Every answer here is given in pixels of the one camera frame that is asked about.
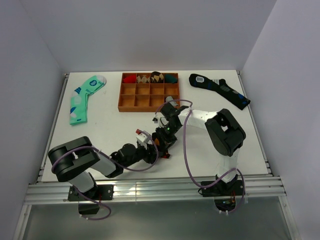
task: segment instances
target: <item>mint green sock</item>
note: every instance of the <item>mint green sock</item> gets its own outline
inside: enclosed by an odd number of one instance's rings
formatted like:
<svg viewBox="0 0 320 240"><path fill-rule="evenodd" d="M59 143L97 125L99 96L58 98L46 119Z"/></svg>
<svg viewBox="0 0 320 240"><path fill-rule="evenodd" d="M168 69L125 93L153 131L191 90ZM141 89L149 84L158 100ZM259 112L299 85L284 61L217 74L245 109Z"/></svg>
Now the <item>mint green sock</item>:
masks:
<svg viewBox="0 0 320 240"><path fill-rule="evenodd" d="M87 122L88 96L97 92L107 83L104 76L95 75L73 91L70 107L70 124L77 125Z"/></svg>

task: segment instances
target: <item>white table surface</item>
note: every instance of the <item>white table surface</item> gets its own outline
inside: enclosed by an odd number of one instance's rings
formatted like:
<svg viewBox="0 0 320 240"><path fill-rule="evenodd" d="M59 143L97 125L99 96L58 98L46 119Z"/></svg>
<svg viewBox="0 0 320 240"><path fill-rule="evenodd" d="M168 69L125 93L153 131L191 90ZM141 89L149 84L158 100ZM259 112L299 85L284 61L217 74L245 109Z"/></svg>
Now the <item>white table surface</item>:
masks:
<svg viewBox="0 0 320 240"><path fill-rule="evenodd" d="M209 112L220 111L223 108L228 109L246 133L246 139L239 152L238 168L244 175L268 174L248 108L246 107L244 110L240 110L216 92L195 88L189 84L190 74L195 73L206 76L209 79L225 79L230 87L243 94L235 70L159 72L179 74L180 98L192 101L193 109ZM87 123L71 126L69 124L71 94L93 75L103 75L107 79L107 83L103 88L89 97ZM49 149L76 138L88 136L95 147L109 155L119 150L126 143L131 143L136 146L136 129L139 128L153 133L157 127L157 125L152 122L154 113L118 111L121 77L122 72L120 71L70 73ZM169 149L169 153L171 154L169 159L161 158L154 167L144 172L124 170L123 174L116 177L116 179L137 180L188 177L183 156L182 128L177 132L176 137L178 139L177 142ZM215 150L207 131L189 126L186 137L187 157L192 175L194 177L214 176L217 173L218 160L221 156ZM132 165L131 168L142 169L147 166L149 165L141 160ZM47 158L42 176L43 182L58 181L56 176L51 173L51 167L51 162L49 158ZM87 171L90 172L96 180L108 179L100 172L91 168Z"/></svg>

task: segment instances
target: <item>white wall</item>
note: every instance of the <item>white wall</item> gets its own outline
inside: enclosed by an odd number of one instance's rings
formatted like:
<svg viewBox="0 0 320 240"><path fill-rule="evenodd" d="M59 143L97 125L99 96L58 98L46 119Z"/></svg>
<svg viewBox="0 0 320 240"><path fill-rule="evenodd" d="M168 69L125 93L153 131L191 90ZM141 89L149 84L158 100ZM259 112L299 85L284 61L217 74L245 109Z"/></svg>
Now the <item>white wall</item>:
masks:
<svg viewBox="0 0 320 240"><path fill-rule="evenodd" d="M242 69L276 0L21 0L65 72Z"/></svg>
<svg viewBox="0 0 320 240"><path fill-rule="evenodd" d="M63 75L21 3L0 6L0 238L8 240L38 175Z"/></svg>
<svg viewBox="0 0 320 240"><path fill-rule="evenodd" d="M242 78L304 240L320 233L320 1L278 0Z"/></svg>

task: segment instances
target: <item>sock logo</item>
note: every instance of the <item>sock logo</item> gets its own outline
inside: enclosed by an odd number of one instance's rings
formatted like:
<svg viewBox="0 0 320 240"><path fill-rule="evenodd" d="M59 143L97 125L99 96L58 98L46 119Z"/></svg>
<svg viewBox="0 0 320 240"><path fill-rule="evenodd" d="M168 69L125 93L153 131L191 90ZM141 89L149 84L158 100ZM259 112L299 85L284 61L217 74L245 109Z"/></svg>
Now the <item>sock logo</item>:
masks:
<svg viewBox="0 0 320 240"><path fill-rule="evenodd" d="M91 85L91 86L97 85L97 81L96 81L96 80L92 80L92 81L90 82L90 85Z"/></svg>
<svg viewBox="0 0 320 240"><path fill-rule="evenodd" d="M198 83L203 83L205 81L205 79L202 77L202 76L197 76L195 78L195 80L198 82Z"/></svg>

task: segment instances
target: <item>red sock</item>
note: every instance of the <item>red sock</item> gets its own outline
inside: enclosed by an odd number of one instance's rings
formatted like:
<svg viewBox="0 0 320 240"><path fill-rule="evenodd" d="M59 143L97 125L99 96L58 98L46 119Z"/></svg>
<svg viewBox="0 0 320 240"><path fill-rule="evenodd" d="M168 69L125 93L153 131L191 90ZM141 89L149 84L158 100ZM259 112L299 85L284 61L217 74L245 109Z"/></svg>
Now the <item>red sock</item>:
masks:
<svg viewBox="0 0 320 240"><path fill-rule="evenodd" d="M136 83L136 75L127 76L122 81L124 84L135 84Z"/></svg>

